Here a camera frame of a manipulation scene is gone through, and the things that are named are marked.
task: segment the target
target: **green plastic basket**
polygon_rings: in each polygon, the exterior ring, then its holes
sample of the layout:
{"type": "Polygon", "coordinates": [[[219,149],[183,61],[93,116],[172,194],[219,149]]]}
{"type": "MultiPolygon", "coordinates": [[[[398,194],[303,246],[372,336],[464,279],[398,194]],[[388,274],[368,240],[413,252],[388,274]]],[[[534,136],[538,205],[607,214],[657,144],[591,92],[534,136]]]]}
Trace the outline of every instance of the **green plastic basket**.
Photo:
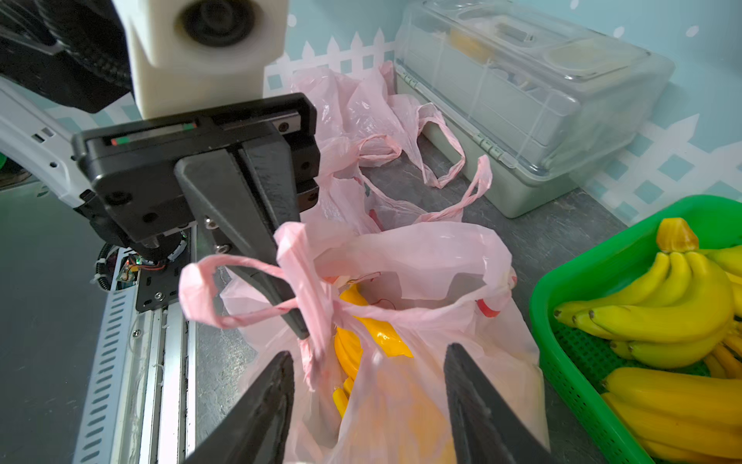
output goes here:
{"type": "MultiPolygon", "coordinates": [[[[611,464],[654,464],[626,427],[600,398],[600,381],[617,367],[641,366],[611,351],[606,340],[567,327],[554,318],[565,302],[613,293],[651,266],[658,248],[657,228],[664,218],[683,218],[701,248],[742,244],[742,203],[700,195],[684,198],[545,275],[531,296],[533,337],[541,368],[611,464]]],[[[702,362],[679,372],[708,376],[702,362]]]]}

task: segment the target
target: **screw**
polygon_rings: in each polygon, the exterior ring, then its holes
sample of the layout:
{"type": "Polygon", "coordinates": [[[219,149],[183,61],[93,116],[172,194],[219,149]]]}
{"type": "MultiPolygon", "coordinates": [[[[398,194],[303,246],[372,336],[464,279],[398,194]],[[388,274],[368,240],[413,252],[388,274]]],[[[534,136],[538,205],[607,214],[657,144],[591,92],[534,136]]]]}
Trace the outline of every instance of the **screw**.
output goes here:
{"type": "Polygon", "coordinates": [[[219,253],[220,255],[225,255],[226,253],[229,253],[229,250],[231,249],[232,249],[232,245],[230,244],[214,246],[214,251],[219,253]]]}
{"type": "Polygon", "coordinates": [[[219,226],[217,225],[217,221],[211,219],[209,216],[206,216],[206,228],[208,230],[214,230],[219,229],[219,226]]]}

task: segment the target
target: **white robot arm casing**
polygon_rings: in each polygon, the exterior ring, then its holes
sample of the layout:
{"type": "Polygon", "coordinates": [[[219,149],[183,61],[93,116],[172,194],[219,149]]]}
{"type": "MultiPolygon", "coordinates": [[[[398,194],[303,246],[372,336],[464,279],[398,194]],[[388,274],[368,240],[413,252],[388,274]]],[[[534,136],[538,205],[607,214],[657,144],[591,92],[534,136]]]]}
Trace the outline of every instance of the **white robot arm casing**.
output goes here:
{"type": "Polygon", "coordinates": [[[38,177],[67,205],[82,205],[91,187],[72,161],[72,135],[0,79],[0,153],[38,177]]]}
{"type": "Polygon", "coordinates": [[[113,3],[145,119],[262,98],[263,69],[283,53],[288,0],[251,0],[254,27],[227,47],[208,47],[188,35],[183,12],[192,0],[113,3]]]}

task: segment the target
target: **light blue wall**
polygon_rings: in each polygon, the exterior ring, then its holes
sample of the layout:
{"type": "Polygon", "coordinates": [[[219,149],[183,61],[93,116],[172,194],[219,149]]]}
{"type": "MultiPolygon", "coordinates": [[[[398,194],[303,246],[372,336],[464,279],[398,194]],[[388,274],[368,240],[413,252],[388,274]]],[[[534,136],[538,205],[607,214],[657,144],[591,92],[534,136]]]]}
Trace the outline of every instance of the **light blue wall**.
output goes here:
{"type": "Polygon", "coordinates": [[[330,37],[348,50],[356,31],[364,45],[371,45],[379,28],[391,42],[406,6],[407,0],[291,0],[289,14],[296,25],[286,30],[286,52],[292,60],[300,59],[309,42],[315,54],[324,55],[330,37]]]}
{"type": "Polygon", "coordinates": [[[521,0],[523,5],[672,59],[677,68],[654,109],[662,128],[700,114],[690,143],[711,152],[742,140],[742,1],[521,0]],[[698,33],[686,31],[698,26],[698,33]]]}

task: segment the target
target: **metal linear rail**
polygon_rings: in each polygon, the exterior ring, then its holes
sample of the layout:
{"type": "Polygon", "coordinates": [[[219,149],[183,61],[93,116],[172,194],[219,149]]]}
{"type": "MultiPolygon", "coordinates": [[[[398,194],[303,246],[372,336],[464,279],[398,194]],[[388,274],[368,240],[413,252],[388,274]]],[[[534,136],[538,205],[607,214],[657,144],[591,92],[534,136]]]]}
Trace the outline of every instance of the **metal linear rail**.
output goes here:
{"type": "Polygon", "coordinates": [[[196,448],[197,331],[177,303],[137,313],[138,288],[109,292],[73,464],[177,464],[196,448]]]}

